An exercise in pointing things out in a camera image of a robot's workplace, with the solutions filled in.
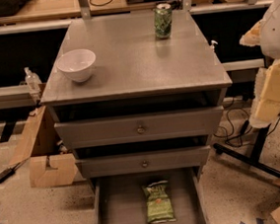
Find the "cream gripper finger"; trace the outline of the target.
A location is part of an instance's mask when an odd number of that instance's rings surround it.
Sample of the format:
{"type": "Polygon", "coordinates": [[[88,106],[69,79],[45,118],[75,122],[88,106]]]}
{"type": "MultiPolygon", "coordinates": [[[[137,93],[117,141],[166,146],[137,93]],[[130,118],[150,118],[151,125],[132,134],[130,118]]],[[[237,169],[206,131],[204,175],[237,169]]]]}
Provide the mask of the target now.
{"type": "Polygon", "coordinates": [[[240,44],[247,47],[260,46],[260,25],[261,22],[259,21],[255,25],[253,25],[251,29],[247,31],[246,34],[242,35],[240,39],[240,44]]]}
{"type": "Polygon", "coordinates": [[[254,94],[248,122],[252,127],[264,128],[280,113],[280,60],[268,68],[258,69],[254,94]]]}

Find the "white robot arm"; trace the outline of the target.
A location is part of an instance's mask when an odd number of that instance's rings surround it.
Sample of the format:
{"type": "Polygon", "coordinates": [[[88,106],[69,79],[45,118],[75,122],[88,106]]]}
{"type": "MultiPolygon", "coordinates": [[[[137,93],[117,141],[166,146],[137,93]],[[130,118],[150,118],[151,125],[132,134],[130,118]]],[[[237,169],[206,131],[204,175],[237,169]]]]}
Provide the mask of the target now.
{"type": "Polygon", "coordinates": [[[240,44],[260,46],[263,55],[274,60],[258,70],[250,109],[251,126],[264,128],[280,113],[280,0],[274,0],[262,19],[241,36],[240,44]]]}

